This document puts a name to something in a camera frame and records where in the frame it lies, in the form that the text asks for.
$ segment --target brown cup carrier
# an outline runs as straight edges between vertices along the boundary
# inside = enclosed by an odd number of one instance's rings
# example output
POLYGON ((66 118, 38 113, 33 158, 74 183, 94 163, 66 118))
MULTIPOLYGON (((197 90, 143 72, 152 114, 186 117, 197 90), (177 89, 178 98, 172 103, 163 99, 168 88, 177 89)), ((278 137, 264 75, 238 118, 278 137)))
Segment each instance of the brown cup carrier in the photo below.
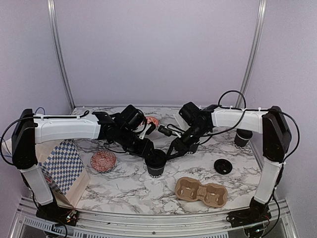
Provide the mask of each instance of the brown cup carrier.
POLYGON ((202 200, 207 206, 219 208, 226 204, 228 191, 219 184, 202 185, 197 179, 182 177, 177 181, 175 194, 188 202, 202 200))

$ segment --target white arm segment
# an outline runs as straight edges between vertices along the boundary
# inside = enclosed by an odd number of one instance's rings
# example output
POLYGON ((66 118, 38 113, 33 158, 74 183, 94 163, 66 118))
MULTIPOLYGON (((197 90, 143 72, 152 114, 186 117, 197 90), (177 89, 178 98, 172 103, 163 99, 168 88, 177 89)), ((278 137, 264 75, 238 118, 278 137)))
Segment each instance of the white arm segment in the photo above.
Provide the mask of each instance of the white arm segment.
POLYGON ((266 204, 269 201, 282 165, 282 163, 273 162, 264 158, 264 167, 258 189, 254 195, 254 200, 262 204, 266 204))
POLYGON ((20 170, 27 180, 31 190, 34 192, 37 201, 43 206, 53 202, 53 195, 39 164, 33 165, 26 170, 20 170))
POLYGON ((93 114, 77 119, 34 119, 34 122, 38 124, 35 128, 36 144, 62 139, 97 139, 100 132, 98 119, 93 114))
MULTIPOLYGON (((212 123, 215 127, 232 127, 242 116, 241 110, 216 108, 211 114, 212 123)), ((267 112, 246 111, 237 129, 251 130, 263 134, 262 116, 267 112)))
MULTIPOLYGON (((241 110, 216 108, 211 114, 212 123, 216 127, 233 127, 241 118, 242 113, 241 110)), ((263 134, 262 116, 266 113, 267 112, 246 111, 237 128, 263 134)), ((254 196, 257 202, 266 204, 269 201, 282 165, 282 163, 273 162, 264 158, 264 167, 260 183, 254 196)))
MULTIPOLYGON (((34 119, 34 122, 38 125, 35 128, 36 144, 61 139, 97 139, 100 132, 98 119, 92 114, 77 119, 34 119)), ((38 164, 20 171, 42 206, 53 202, 53 195, 38 164)))

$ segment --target gray wall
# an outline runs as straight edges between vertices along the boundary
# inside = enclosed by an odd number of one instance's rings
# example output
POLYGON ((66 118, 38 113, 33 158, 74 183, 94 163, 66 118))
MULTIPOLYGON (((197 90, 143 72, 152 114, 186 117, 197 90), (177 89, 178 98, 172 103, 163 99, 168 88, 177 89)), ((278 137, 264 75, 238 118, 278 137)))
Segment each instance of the gray wall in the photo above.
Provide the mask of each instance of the gray wall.
POLYGON ((257 0, 55 2, 77 105, 207 105, 240 89, 257 0))
MULTIPOLYGON (((70 112, 45 1, 1 1, 0 81, 1 134, 25 108, 43 106, 51 114, 70 112)), ((0 237, 7 237, 25 192, 18 170, 0 160, 0 237)))
MULTIPOLYGON (((249 107, 279 105, 301 130, 298 151, 289 158, 278 187, 285 196, 299 237, 316 237, 317 224, 317 2, 268 1, 264 31, 251 84, 249 107)), ((293 143, 297 140, 293 131, 293 143)), ((254 140, 261 151, 261 140, 254 140)))

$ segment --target aluminum frame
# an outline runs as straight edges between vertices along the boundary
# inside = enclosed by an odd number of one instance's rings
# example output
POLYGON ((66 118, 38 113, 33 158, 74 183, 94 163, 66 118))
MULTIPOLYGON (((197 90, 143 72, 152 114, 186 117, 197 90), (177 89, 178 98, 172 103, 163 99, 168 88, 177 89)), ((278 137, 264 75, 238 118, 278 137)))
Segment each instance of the aluminum frame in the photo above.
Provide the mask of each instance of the aluminum frame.
MULTIPOLYGON (((279 202, 281 219, 288 238, 297 238, 294 224, 285 200, 279 202)), ((269 208, 272 214, 271 222, 277 219, 278 209, 274 201, 269 208)), ((79 210, 77 226, 67 226, 69 237, 74 238, 203 238, 225 234, 232 230, 251 227, 231 228, 226 221, 229 211, 217 211, 186 215, 132 215, 107 212, 79 210)), ((33 226, 51 232, 52 222, 35 216, 36 207, 30 198, 22 197, 9 237, 19 238, 23 225, 33 226)), ((63 233, 63 227, 58 227, 53 233, 63 233)))
MULTIPOLYGON (((259 11, 258 11, 258 17, 256 21, 256 28, 255 28, 255 33, 253 37, 251 52, 250 52, 247 68, 246 68, 241 89, 240 89, 240 91, 244 95, 247 91, 247 87, 250 82, 250 77, 251 77, 254 61, 255 61, 256 54, 258 52, 259 45, 260 45, 260 40, 262 36, 262 31, 263 31, 265 10, 266 10, 266 2, 267 0, 260 0, 260 3, 259 3, 259 11)), ((48 10, 49 10, 50 24, 51 24, 53 41, 54 41, 54 46, 55 46, 56 55, 57 55, 58 66, 62 76, 62 82, 65 88, 69 106, 73 110, 77 106, 75 104, 75 101, 72 95, 70 83, 69 83, 67 72, 66 72, 66 66, 64 63, 63 55, 62 55, 62 48, 61 48, 60 39, 59 39, 57 18, 56 18, 56 12, 55 12, 55 0, 48 0, 48 10)), ((241 97, 238 97, 236 102, 236 107, 241 106, 241 104, 242 104, 242 99, 241 97)))
POLYGON ((48 10, 49 10, 49 17, 50 17, 50 24, 52 29, 52 35, 53 35, 53 41, 54 41, 54 47, 56 50, 56 56, 59 66, 59 71, 62 77, 62 82, 65 88, 67 100, 69 103, 69 106, 71 110, 74 110, 75 101, 71 92, 69 80, 67 77, 66 67, 63 59, 63 54, 61 50, 60 45, 60 39, 59 39, 59 33, 58 33, 58 27, 57 27, 57 19, 56 19, 56 12, 55 12, 55 1, 54 0, 48 0, 48 10))
MULTIPOLYGON (((265 17, 265 11, 266 11, 266 0, 260 0, 259 4, 259 12, 256 22, 256 28, 254 31, 254 37, 252 42, 252 47, 250 51, 250 57, 248 60, 247 68, 243 77, 242 85, 240 92, 245 95, 247 92, 248 85, 250 83, 251 73, 254 66, 255 58, 257 56, 259 45, 261 41, 262 31, 263 31, 263 25, 264 25, 264 17, 265 17)), ((242 98, 238 97, 235 107, 241 107, 242 105, 242 98)))

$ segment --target cable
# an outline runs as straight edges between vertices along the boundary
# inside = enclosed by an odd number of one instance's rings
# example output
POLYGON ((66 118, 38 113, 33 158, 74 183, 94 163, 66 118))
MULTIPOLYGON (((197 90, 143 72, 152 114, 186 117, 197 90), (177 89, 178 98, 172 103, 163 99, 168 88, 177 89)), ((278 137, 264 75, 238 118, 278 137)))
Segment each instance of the cable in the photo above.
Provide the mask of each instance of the cable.
MULTIPOLYGON (((83 118, 85 116, 87 116, 89 114, 89 111, 85 111, 84 114, 80 115, 79 118, 83 118)), ((9 165, 14 166, 13 163, 9 162, 8 160, 6 160, 6 158, 4 157, 4 154, 2 152, 2 143, 4 141, 4 136, 7 133, 7 131, 16 123, 18 123, 19 121, 22 120, 29 120, 29 119, 76 119, 77 116, 73 116, 73 117, 64 117, 64 116, 48 116, 48 117, 38 117, 38 116, 33 116, 33 117, 26 117, 26 118, 20 118, 18 120, 15 120, 14 122, 12 122, 3 132, 2 136, 0 136, 0 155, 2 157, 2 159, 9 165)))
POLYGON ((113 153, 118 153, 118 154, 125 154, 125 153, 127 153, 126 151, 114 151, 114 150, 111 150, 111 149, 109 149, 108 147, 106 147, 106 143, 104 143, 104 147, 105 147, 107 150, 109 150, 109 151, 111 151, 111 152, 113 152, 113 153))
MULTIPOLYGON (((35 195, 34 195, 34 192, 32 191, 32 200, 33 200, 33 203, 34 205, 36 206, 36 208, 38 209, 39 212, 41 212, 43 214, 43 216, 45 217, 45 213, 39 208, 38 204, 36 203, 35 201, 35 195)), ((60 223, 64 228, 65 228, 65 236, 64 238, 67 238, 68 236, 68 229, 67 229, 67 226, 62 222, 60 221, 59 219, 56 219, 56 218, 51 218, 52 220, 55 220, 57 221, 58 223, 60 223)))
POLYGON ((34 114, 36 114, 36 113, 38 112, 38 110, 39 110, 39 109, 42 109, 42 110, 43 110, 44 115, 46 115, 45 109, 44 109, 43 107, 38 107, 38 108, 35 110, 34 114))
POLYGON ((205 140, 205 141, 202 142, 202 143, 199 143, 198 145, 203 145, 203 144, 207 143, 208 141, 210 141, 211 138, 212 138, 212 135, 209 136, 209 138, 207 138, 207 140, 205 140))
POLYGON ((6 144, 6 141, 4 141, 4 144, 5 144, 6 150, 7 150, 7 152, 9 153, 9 155, 12 155, 11 152, 10 152, 10 150, 9 150, 9 148, 8 148, 8 145, 6 144))
POLYGON ((168 124, 167 126, 166 126, 166 128, 167 129, 169 129, 169 130, 171 130, 171 131, 174 131, 174 132, 177 132, 177 133, 179 133, 180 135, 183 135, 183 133, 185 132, 184 130, 182 130, 181 128, 179 128, 179 127, 177 127, 177 126, 175 126, 175 125, 173 125, 173 124, 168 124))
POLYGON ((282 114, 282 115, 287 116, 288 118, 290 118, 290 119, 293 121, 293 123, 294 123, 294 125, 295 125, 295 127, 296 127, 296 130, 297 130, 297 143, 296 143, 294 149, 284 158, 283 162, 285 162, 285 160, 286 160, 288 157, 290 157, 290 156, 297 150, 297 148, 298 148, 298 146, 299 146, 299 142, 300 142, 300 138, 301 138, 301 134, 300 134, 300 131, 299 131, 299 127, 298 127, 298 125, 297 125, 295 119, 292 118, 292 117, 291 117, 290 115, 288 115, 287 113, 284 113, 284 112, 281 112, 281 111, 278 111, 278 110, 274 110, 274 109, 268 109, 268 111, 269 111, 269 112, 278 112, 278 113, 280 113, 280 114, 282 114))
POLYGON ((221 102, 222 98, 223 98, 225 95, 227 95, 228 93, 238 93, 238 94, 242 97, 242 99, 243 99, 244 108, 247 108, 246 98, 244 97, 243 93, 241 93, 241 92, 238 91, 238 90, 229 90, 229 91, 226 91, 225 93, 223 93, 223 94, 221 95, 221 97, 219 98, 219 100, 218 100, 218 106, 220 106, 220 102, 221 102))
POLYGON ((265 233, 262 237, 266 237, 266 236, 276 227, 276 225, 277 225, 277 223, 278 223, 278 220, 279 220, 279 218, 280 218, 280 216, 281 216, 281 209, 280 209, 279 204, 278 204, 278 202, 276 201, 276 198, 275 198, 274 195, 273 195, 273 200, 275 201, 275 203, 276 203, 276 205, 277 205, 277 208, 278 208, 277 220, 276 220, 275 224, 272 226, 272 228, 271 228, 267 233, 265 233))
POLYGON ((148 125, 148 120, 147 120, 147 118, 143 115, 143 117, 144 117, 144 120, 143 120, 143 123, 144 123, 144 127, 143 127, 143 129, 141 130, 141 131, 138 131, 138 132, 136 132, 136 134, 137 135, 139 135, 139 134, 141 134, 143 131, 145 131, 145 129, 147 128, 147 125, 148 125))
POLYGON ((268 221, 268 224, 267 224, 267 226, 266 227, 268 227, 270 224, 271 224, 271 221, 269 220, 269 217, 268 216, 264 216, 266 219, 267 219, 267 221, 268 221))
POLYGON ((239 125, 239 123, 242 121, 242 119, 243 119, 243 117, 244 117, 246 111, 247 111, 247 110, 244 110, 244 111, 242 112, 242 115, 241 115, 240 119, 238 120, 238 122, 237 122, 233 127, 230 127, 230 128, 228 128, 228 129, 226 129, 226 130, 219 131, 219 132, 216 132, 216 133, 202 135, 202 136, 199 136, 199 137, 209 137, 209 136, 219 135, 219 134, 223 134, 223 133, 225 133, 225 132, 228 132, 228 131, 230 131, 230 130, 233 130, 233 129, 236 128, 236 127, 239 125))

